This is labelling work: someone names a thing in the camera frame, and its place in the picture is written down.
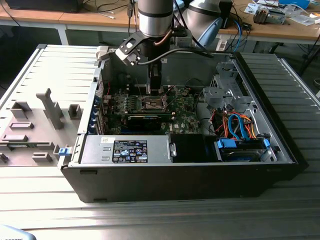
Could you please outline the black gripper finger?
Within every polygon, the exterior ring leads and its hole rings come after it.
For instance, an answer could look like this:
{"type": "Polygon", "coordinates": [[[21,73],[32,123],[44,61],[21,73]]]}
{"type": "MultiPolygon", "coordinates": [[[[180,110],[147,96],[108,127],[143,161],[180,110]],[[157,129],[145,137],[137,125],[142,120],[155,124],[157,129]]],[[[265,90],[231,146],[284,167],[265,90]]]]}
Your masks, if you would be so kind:
{"type": "Polygon", "coordinates": [[[149,65],[149,79],[151,85],[161,85],[162,82],[162,65],[150,64],[149,65]]]}

